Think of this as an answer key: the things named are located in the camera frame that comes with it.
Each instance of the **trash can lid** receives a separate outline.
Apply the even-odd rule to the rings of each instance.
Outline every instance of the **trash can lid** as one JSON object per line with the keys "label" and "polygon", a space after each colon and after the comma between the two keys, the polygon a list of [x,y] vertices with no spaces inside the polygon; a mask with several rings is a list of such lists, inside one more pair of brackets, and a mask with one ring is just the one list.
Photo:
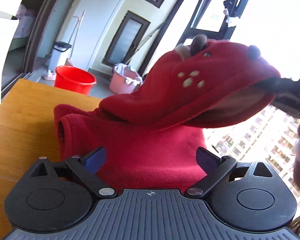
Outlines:
{"label": "trash can lid", "polygon": [[17,17],[3,11],[0,11],[0,18],[7,19],[7,20],[18,20]]}
{"label": "trash can lid", "polygon": [[63,42],[63,41],[55,41],[53,43],[54,46],[57,46],[59,48],[63,48],[63,49],[70,49],[72,47],[71,44]]}

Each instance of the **red fleece fabric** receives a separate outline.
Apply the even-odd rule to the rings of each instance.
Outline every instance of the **red fleece fabric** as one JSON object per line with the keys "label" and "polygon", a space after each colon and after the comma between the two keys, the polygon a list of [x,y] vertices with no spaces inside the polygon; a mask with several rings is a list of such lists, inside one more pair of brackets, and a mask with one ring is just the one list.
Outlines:
{"label": "red fleece fabric", "polygon": [[[262,57],[251,60],[247,49],[242,44],[209,41],[202,52],[186,60],[171,51],[156,62],[134,93],[105,98],[93,112],[57,106],[61,160],[103,146],[106,162],[97,175],[115,189],[184,191],[206,175],[195,158],[196,149],[206,147],[202,128],[245,121],[273,100],[266,94],[231,118],[211,122],[204,117],[205,111],[229,95],[280,77]],[[189,78],[191,84],[185,86]]]}

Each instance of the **pink bucket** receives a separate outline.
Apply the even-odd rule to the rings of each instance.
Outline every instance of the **pink bucket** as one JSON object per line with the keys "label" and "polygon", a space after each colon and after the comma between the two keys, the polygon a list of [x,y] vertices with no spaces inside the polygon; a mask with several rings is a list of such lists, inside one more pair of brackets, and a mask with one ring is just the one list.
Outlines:
{"label": "pink bucket", "polygon": [[130,94],[139,84],[142,85],[142,78],[138,72],[124,64],[114,66],[114,73],[109,85],[111,92],[115,94]]}

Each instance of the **wooden table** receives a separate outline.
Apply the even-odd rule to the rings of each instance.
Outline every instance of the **wooden table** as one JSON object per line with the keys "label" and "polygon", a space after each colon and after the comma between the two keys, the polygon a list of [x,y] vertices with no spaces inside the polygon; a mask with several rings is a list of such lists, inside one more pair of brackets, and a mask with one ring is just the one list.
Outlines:
{"label": "wooden table", "polygon": [[85,111],[101,99],[28,80],[19,80],[0,105],[0,239],[10,230],[3,210],[6,195],[40,156],[59,160],[53,108],[70,104]]}

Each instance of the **silver screw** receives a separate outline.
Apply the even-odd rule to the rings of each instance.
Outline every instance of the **silver screw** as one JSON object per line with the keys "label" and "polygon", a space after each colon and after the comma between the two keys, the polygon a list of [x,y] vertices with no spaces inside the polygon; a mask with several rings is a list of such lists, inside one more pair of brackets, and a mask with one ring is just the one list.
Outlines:
{"label": "silver screw", "polygon": [[105,188],[102,188],[101,190],[99,190],[99,194],[103,195],[103,196],[111,196],[114,194],[114,189],[105,187]]}
{"label": "silver screw", "polygon": [[203,193],[203,190],[200,188],[197,188],[197,187],[192,187],[192,188],[188,189],[187,192],[189,195],[199,196]]}

